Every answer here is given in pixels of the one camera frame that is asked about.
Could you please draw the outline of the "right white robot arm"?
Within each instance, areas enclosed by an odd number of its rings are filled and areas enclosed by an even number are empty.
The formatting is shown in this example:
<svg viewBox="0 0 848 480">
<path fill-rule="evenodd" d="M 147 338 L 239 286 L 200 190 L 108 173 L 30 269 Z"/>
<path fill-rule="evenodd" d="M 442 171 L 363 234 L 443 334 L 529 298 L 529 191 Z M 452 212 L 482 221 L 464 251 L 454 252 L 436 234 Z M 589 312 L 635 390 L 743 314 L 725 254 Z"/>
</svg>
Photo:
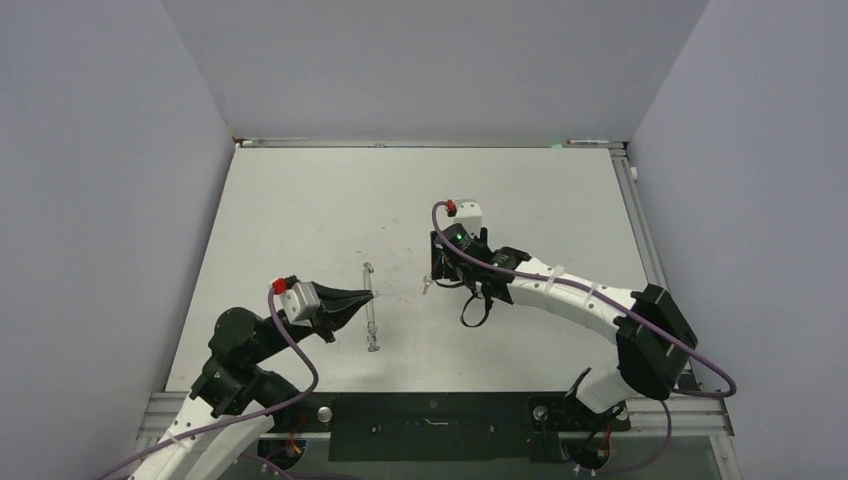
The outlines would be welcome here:
<svg viewBox="0 0 848 480">
<path fill-rule="evenodd" d="M 670 293 L 647 284 L 615 288 L 568 274 L 512 247 L 492 250 L 482 235 L 455 224 L 430 234 L 432 272 L 461 281 L 487 306 L 500 300 L 534 307 L 580 325 L 609 341 L 615 358 L 589 367 L 570 387 L 567 419 L 589 428 L 620 402 L 644 396 L 668 399 L 697 337 Z"/>
</svg>

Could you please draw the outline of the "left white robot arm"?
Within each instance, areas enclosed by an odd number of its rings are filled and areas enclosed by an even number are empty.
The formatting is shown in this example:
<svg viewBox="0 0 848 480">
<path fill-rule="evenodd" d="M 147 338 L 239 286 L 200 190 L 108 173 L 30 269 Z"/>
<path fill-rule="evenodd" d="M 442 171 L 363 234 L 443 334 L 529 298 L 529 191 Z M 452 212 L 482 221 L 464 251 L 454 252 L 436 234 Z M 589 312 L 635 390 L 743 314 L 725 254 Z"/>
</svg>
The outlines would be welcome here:
<svg viewBox="0 0 848 480">
<path fill-rule="evenodd" d="M 232 307 L 216 320 L 210 356 L 159 441 L 131 457 L 133 479 L 217 479 L 263 433 L 289 428 L 298 404 L 314 392 L 319 373 L 300 347 L 325 343 L 374 298 L 371 289 L 344 290 L 278 278 L 269 285 L 269 314 Z M 299 389 L 262 362 L 292 350 L 310 372 Z"/>
</svg>

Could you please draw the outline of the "large silver keyring with keys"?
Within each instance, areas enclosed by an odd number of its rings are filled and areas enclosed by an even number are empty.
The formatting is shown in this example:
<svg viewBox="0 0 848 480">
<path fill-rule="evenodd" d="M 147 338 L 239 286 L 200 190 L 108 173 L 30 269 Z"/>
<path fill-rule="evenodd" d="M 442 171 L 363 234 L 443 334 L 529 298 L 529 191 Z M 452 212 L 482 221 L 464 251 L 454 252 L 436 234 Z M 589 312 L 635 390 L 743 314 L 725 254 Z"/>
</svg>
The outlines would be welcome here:
<svg viewBox="0 0 848 480">
<path fill-rule="evenodd" d="M 378 293 L 374 290 L 371 279 L 373 273 L 373 265 L 370 262 L 365 262 L 363 264 L 363 288 L 365 290 L 369 290 L 373 294 L 373 297 L 376 298 L 378 296 Z M 377 324 L 373 300 L 369 301 L 365 305 L 365 312 L 367 318 L 367 351 L 369 353 L 375 353 L 380 349 L 380 346 L 378 345 L 377 339 Z"/>
</svg>

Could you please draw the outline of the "small key with black tag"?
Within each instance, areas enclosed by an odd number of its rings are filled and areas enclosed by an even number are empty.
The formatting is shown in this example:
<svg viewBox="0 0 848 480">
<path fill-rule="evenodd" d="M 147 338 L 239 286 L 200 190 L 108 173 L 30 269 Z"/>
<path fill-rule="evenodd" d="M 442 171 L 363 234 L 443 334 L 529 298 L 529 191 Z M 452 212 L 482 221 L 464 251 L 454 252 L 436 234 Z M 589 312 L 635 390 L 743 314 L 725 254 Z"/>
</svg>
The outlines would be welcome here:
<svg viewBox="0 0 848 480">
<path fill-rule="evenodd" d="M 423 277 L 423 288 L 422 288 L 422 294 L 423 295 L 426 295 L 428 293 L 428 290 L 433 285 L 433 283 L 434 283 L 434 281 L 430 276 L 425 275 Z"/>
</svg>

